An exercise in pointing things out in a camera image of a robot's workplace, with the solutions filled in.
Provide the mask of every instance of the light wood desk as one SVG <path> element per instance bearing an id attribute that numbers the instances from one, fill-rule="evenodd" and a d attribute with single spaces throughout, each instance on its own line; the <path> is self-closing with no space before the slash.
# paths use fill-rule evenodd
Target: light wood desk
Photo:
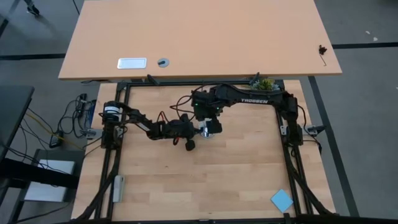
<path id="1" fill-rule="evenodd" d="M 319 45 L 328 49 L 323 56 Z M 146 58 L 119 70 L 119 58 Z M 160 68 L 157 61 L 170 60 Z M 63 80 L 339 75 L 313 0 L 85 1 Z"/>
<path id="2" fill-rule="evenodd" d="M 161 110 L 168 119 L 177 119 L 169 106 L 194 88 L 132 87 L 129 106 L 149 119 L 155 120 Z M 300 82 L 285 81 L 285 88 L 298 98 L 310 123 Z M 115 92 L 116 84 L 101 85 L 93 128 L 102 128 L 98 113 L 104 102 L 114 100 Z M 224 109 L 220 122 L 223 132 L 211 139 L 195 136 L 196 148 L 191 152 L 185 150 L 183 141 L 177 146 L 171 139 L 151 141 L 141 129 L 129 125 L 119 168 L 119 174 L 126 178 L 123 201 L 115 203 L 113 220 L 282 217 L 270 201 L 279 189 L 290 193 L 274 108 L 237 104 Z M 303 124 L 301 113 L 298 123 Z M 87 151 L 99 144 L 92 144 Z M 305 142 L 300 152 L 308 186 L 327 209 L 334 211 L 317 145 Z M 72 218 L 84 211 L 98 190 L 103 159 L 101 148 L 86 157 Z M 106 211 L 108 196 L 104 198 Z M 305 211 L 302 198 L 300 201 Z M 292 207 L 288 212 L 294 216 Z"/>

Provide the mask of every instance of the wooden tabletop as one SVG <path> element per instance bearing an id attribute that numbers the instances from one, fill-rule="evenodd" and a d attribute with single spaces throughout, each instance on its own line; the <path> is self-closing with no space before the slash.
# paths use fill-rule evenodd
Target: wooden tabletop
<path id="1" fill-rule="evenodd" d="M 285 81 L 285 87 L 308 114 L 300 82 Z M 149 119 L 156 120 L 161 110 L 168 119 L 177 119 L 169 106 L 194 88 L 133 87 L 129 106 L 139 109 Z M 101 85 L 93 128 L 102 128 L 98 113 L 102 112 L 104 102 L 114 100 L 115 91 L 116 84 Z M 282 217 L 270 201 L 279 189 L 290 195 L 274 108 L 237 104 L 224 109 L 220 122 L 223 132 L 211 139 L 195 136 L 196 148 L 190 152 L 185 150 L 183 140 L 177 146 L 173 146 L 171 139 L 152 141 L 141 129 L 129 125 L 119 168 L 119 174 L 126 178 L 124 195 L 122 202 L 114 205 L 113 220 Z M 302 114 L 298 122 L 303 123 Z M 99 143 L 88 146 L 87 151 Z M 317 145 L 305 142 L 300 152 L 308 186 L 327 209 L 334 211 Z M 98 190 L 103 159 L 101 148 L 87 155 L 72 218 L 84 211 Z M 288 212 L 294 216 L 292 207 Z"/>
<path id="2" fill-rule="evenodd" d="M 322 56 L 319 45 L 328 49 Z M 145 69 L 117 68 L 146 58 Z M 161 58 L 170 65 L 160 68 Z M 313 0 L 85 1 L 60 79 L 339 75 Z"/>

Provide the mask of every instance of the black metal frame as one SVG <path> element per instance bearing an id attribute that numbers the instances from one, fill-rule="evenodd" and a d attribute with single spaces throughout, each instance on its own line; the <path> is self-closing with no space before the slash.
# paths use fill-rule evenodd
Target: black metal frame
<path id="1" fill-rule="evenodd" d="M 121 99 L 121 92 L 124 90 L 124 103 L 128 104 L 129 103 L 129 95 L 130 95 L 130 89 L 132 87 L 140 87 L 140 86 L 193 86 L 193 85 L 203 85 L 203 84 L 209 84 L 209 83 L 214 83 L 214 82 L 225 82 L 229 83 L 232 85 L 248 85 L 250 80 L 202 80 L 202 81 L 171 81 L 171 82 L 158 82 L 158 81 L 153 81 L 150 79 L 151 76 L 149 76 L 148 80 L 149 82 L 133 82 L 133 83 L 118 83 L 117 90 L 116 90 L 116 96 L 115 96 L 115 101 L 120 101 Z M 276 81 L 279 85 L 283 86 L 283 81 L 282 80 L 277 80 Z M 283 125 L 283 120 L 282 117 L 276 112 L 277 116 L 277 122 L 279 126 Z M 288 147 L 284 144 L 284 137 L 280 135 L 281 143 L 282 143 L 282 148 L 284 151 L 284 158 L 285 158 L 285 163 L 286 166 L 288 161 L 291 160 L 290 158 L 290 153 Z M 105 158 L 104 158 L 104 163 L 103 163 L 103 171 L 101 173 L 101 182 L 99 186 L 102 186 L 108 176 L 108 167 L 109 167 L 109 162 L 111 158 L 111 150 L 110 149 L 105 149 Z M 292 149 L 295 154 L 295 161 L 296 161 L 296 166 L 298 170 L 298 174 L 301 177 L 301 179 L 304 181 L 306 184 L 305 180 L 305 173 L 304 173 L 304 168 L 302 165 L 302 160 L 300 156 L 300 151 L 297 147 L 294 147 Z M 121 149 L 116 149 L 116 156 L 114 158 L 114 163 L 117 164 L 117 170 L 119 169 L 119 163 L 120 163 L 120 158 L 121 158 Z M 289 185 L 292 193 L 292 198 L 294 202 L 294 210 L 295 210 L 295 215 L 296 217 L 303 214 L 300 208 L 300 201 L 297 193 L 297 187 L 296 187 L 296 182 L 293 177 L 292 171 L 287 167 L 287 173 L 289 177 Z M 304 195 L 304 201 L 305 201 L 305 208 L 306 211 L 309 215 L 313 214 L 312 210 L 312 205 L 306 196 L 305 192 L 303 192 Z M 105 219 L 112 219 L 112 214 L 113 214 L 113 182 L 111 185 L 111 192 L 109 195 L 109 203 L 108 203 L 108 211 L 106 214 Z M 95 218 L 101 218 L 101 211 L 102 211 L 102 200 L 99 202 L 96 211 L 95 211 Z M 243 220 L 237 220 L 237 219 L 230 219 L 230 220 L 212 220 L 211 223 L 289 223 L 293 219 L 289 217 L 288 213 L 284 214 L 285 218 L 255 218 L 255 219 L 243 219 Z M 128 221 L 128 222 L 112 222 L 112 223 L 208 223 L 209 221 L 198 221 L 198 220 L 172 220 L 172 221 L 149 221 L 149 222 L 142 222 L 142 221 Z"/>

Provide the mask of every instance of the gray floor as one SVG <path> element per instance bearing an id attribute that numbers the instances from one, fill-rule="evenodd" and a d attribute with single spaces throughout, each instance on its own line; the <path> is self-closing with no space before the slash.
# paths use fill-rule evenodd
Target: gray floor
<path id="1" fill-rule="evenodd" d="M 82 0 L 77 0 L 81 8 Z M 10 23 L 0 38 L 0 55 L 65 53 L 78 19 L 70 0 L 36 0 L 43 15 L 35 19 L 26 13 L 21 2 L 9 16 Z M 333 44 L 398 41 L 398 1 L 334 0 L 316 1 L 322 21 Z M 0 1 L 0 22 L 12 0 Z M 317 78 L 330 121 L 336 134 L 354 197 L 363 217 L 398 218 L 398 48 L 336 50 L 343 76 Z M 82 85 L 57 79 L 62 59 L 0 61 L 0 84 L 32 85 L 35 93 L 30 107 L 56 126 L 65 105 L 77 94 L 96 98 L 98 84 Z M 307 78 L 302 81 L 311 119 L 321 124 L 320 116 Z M 48 141 L 49 136 L 27 118 L 32 129 Z M 41 148 L 36 139 L 28 137 L 28 154 Z M 72 136 L 68 139 L 84 145 Z M 331 158 L 327 139 L 323 144 L 323 163 L 328 176 L 337 212 L 347 215 L 344 196 Z M 23 150 L 21 132 L 12 147 Z M 74 150 L 63 146 L 64 150 Z M 14 205 L 17 190 L 10 190 L 0 208 L 0 222 L 6 223 Z M 43 213 L 56 203 L 29 202 L 21 218 Z M 72 207 L 31 223 L 67 221 Z"/>

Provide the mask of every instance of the wood grain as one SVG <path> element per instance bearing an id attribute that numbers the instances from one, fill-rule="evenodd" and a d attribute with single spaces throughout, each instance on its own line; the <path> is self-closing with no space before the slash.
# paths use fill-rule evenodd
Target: wood grain
<path id="1" fill-rule="evenodd" d="M 319 56 L 319 45 L 328 51 Z M 145 69 L 119 70 L 119 58 Z M 157 61 L 170 60 L 160 68 Z M 313 0 L 85 1 L 61 79 L 339 75 Z"/>
<path id="2" fill-rule="evenodd" d="M 300 82 L 285 81 L 285 86 L 307 109 Z M 101 85 L 94 128 L 101 127 L 98 113 L 104 102 L 113 100 L 115 88 L 116 84 Z M 156 119 L 161 110 L 168 119 L 176 119 L 169 106 L 192 89 L 194 86 L 134 87 L 129 105 L 149 119 Z M 220 122 L 224 131 L 211 139 L 195 136 L 196 149 L 191 152 L 185 150 L 183 140 L 177 146 L 169 139 L 151 141 L 138 127 L 129 125 L 119 169 L 126 178 L 125 191 L 123 201 L 114 205 L 113 220 L 282 217 L 270 201 L 279 189 L 290 194 L 273 107 L 234 105 L 225 109 Z M 308 185 L 334 211 L 317 145 L 306 142 L 300 150 Z M 84 161 L 73 217 L 95 195 L 103 157 L 104 150 L 98 149 Z M 288 212 L 294 216 L 292 207 Z"/>

